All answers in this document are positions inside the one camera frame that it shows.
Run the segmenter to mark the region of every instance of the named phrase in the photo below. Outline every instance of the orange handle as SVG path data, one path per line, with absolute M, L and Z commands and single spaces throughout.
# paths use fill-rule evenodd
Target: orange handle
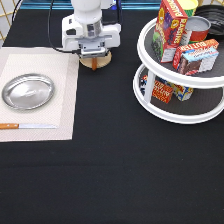
M 19 124 L 0 124 L 0 129 L 18 129 Z
M 96 71 L 97 69 L 97 58 L 92 58 L 92 70 Z

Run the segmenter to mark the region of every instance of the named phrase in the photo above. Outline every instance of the paper mat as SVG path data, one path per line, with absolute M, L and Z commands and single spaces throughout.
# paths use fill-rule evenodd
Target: paper mat
M 0 141 L 72 139 L 78 66 L 76 55 L 50 48 L 2 48 L 0 50 L 0 90 L 11 79 L 27 74 L 47 75 L 55 93 L 45 105 L 27 111 L 9 108 L 0 100 L 0 123 L 44 123 L 57 129 L 0 130 Z

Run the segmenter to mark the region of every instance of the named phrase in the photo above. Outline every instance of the red box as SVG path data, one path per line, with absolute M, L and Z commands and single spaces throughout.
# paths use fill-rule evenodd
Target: red box
M 162 0 L 152 41 L 152 48 L 160 62 L 173 61 L 187 19 L 177 0 Z
M 180 64 L 180 59 L 183 53 L 190 51 L 190 50 L 199 50 L 199 49 L 208 49 L 210 47 L 214 47 L 217 49 L 219 46 L 219 43 L 215 39 L 206 40 L 203 42 L 198 42 L 194 44 L 188 44 L 184 46 L 180 46 L 177 48 L 174 59 L 173 59 L 173 67 L 175 69 L 178 69 Z
M 169 103 L 173 94 L 173 88 L 159 82 L 155 81 L 155 85 L 152 91 L 152 96 L 156 97 L 157 99 Z

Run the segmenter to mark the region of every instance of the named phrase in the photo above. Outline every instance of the knife handle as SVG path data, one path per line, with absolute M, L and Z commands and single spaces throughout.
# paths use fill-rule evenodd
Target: knife handle
M 18 129 L 19 124 L 0 124 L 0 129 Z

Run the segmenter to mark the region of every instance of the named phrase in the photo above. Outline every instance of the knife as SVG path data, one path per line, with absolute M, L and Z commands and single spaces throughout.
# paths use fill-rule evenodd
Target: knife
M 51 124 L 0 124 L 0 129 L 52 129 L 57 128 Z

